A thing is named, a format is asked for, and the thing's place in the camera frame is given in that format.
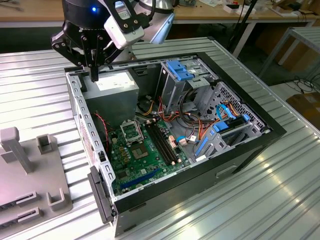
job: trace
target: sticker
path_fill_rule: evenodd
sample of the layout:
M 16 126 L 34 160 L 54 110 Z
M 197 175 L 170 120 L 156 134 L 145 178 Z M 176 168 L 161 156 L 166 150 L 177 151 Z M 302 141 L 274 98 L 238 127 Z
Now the sticker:
M 123 20 L 130 18 L 130 15 L 127 10 L 120 11 L 118 12 L 118 14 L 119 14 L 119 17 Z
M 195 160 L 196 160 L 197 162 L 199 162 L 199 161 L 201 161 L 201 160 L 203 160 L 203 159 L 206 159 L 206 156 L 205 156 L 205 155 L 202 155 L 202 156 L 196 158 Z
M 305 99 L 307 99 L 309 103 L 317 102 L 317 99 L 315 99 L 313 96 L 305 96 Z
M 130 87 L 135 85 L 135 82 L 130 79 L 126 72 L 119 72 L 114 75 L 99 78 L 96 85 L 100 91 L 104 91 L 121 87 Z

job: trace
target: yellow wire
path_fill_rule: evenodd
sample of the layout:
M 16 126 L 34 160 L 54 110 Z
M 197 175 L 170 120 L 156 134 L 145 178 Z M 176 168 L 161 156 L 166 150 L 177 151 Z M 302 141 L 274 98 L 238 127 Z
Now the yellow wire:
M 151 106 L 150 106 L 149 110 L 148 110 L 147 112 L 143 113 L 142 115 L 143 115 L 143 116 L 149 115 L 149 114 L 151 113 L 151 111 L 152 111 L 152 106 L 153 106 L 153 105 L 154 105 L 154 101 L 151 102 Z

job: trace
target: workbench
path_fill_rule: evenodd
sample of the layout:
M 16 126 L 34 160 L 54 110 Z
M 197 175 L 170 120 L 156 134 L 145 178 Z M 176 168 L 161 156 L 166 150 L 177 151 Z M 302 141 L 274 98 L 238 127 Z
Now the workbench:
M 35 28 L 60 27 L 64 21 L 61 0 L 20 0 L 23 12 L 15 9 L 0 7 L 0 28 Z M 222 5 L 211 7 L 197 1 L 195 7 L 177 6 L 174 8 L 174 24 L 234 24 L 239 20 L 239 14 L 228 13 Z M 268 9 L 252 14 L 249 23 L 236 46 L 233 55 L 238 56 L 257 23 L 297 23 L 306 22 L 311 27 L 318 16 L 309 14 L 306 17 L 282 17 Z
M 138 59 L 206 52 L 287 133 L 247 168 L 168 209 L 119 239 L 319 239 L 320 132 L 219 43 L 204 38 L 137 43 Z M 87 178 L 89 165 L 71 111 L 64 68 L 53 50 L 0 55 L 0 128 L 20 140 L 57 138 L 73 209 L 8 239 L 113 239 Z

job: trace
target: green circuit board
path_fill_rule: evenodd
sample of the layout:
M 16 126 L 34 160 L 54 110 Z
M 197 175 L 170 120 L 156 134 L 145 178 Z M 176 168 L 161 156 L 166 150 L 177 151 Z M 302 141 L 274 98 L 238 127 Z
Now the green circuit board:
M 163 120 L 158 121 L 156 125 L 164 134 L 167 136 L 171 135 Z M 110 133 L 113 138 L 110 163 L 116 175 L 116 179 L 112 183 L 112 188 L 116 196 L 139 188 L 190 165 L 185 153 L 179 146 L 177 147 L 179 150 L 174 149 L 173 151 L 177 154 L 177 158 L 179 158 L 181 162 L 177 162 L 174 165 L 166 165 L 163 156 L 157 150 L 148 134 L 146 126 L 141 124 L 139 127 L 144 137 L 143 143 L 127 145 L 121 129 Z M 134 128 L 129 129 L 129 131 L 130 132 L 125 132 L 126 136 L 135 136 L 137 134 Z M 123 188 L 124 184 L 143 176 L 146 177 L 149 174 L 152 175 L 151 178 L 136 182 L 130 187 Z

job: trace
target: gray metal frame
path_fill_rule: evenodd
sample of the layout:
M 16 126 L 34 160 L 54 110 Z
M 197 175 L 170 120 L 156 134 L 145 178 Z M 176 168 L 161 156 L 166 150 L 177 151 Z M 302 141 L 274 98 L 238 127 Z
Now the gray metal frame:
M 138 59 L 206 52 L 287 134 L 244 171 L 151 218 L 121 239 L 317 240 L 319 130 L 214 40 L 202 37 L 169 40 L 162 45 L 138 43 L 133 52 Z M 63 216 L 8 239 L 114 239 L 110 225 L 101 221 L 87 179 L 88 160 L 64 77 L 64 68 L 71 66 L 52 50 L 0 55 L 0 127 L 17 126 L 21 140 L 44 133 L 57 138 L 73 203 L 73 209 Z
M 265 60 L 261 70 L 258 74 L 259 78 L 262 78 L 273 59 L 276 57 L 280 49 L 289 39 L 289 37 L 294 37 L 296 41 L 300 41 L 307 45 L 309 48 L 315 50 L 320 54 L 320 27 L 289 27 L 277 45 L 274 47 L 268 58 Z M 309 72 L 307 78 L 310 78 L 318 69 L 320 68 L 319 64 L 316 64 L 313 69 Z

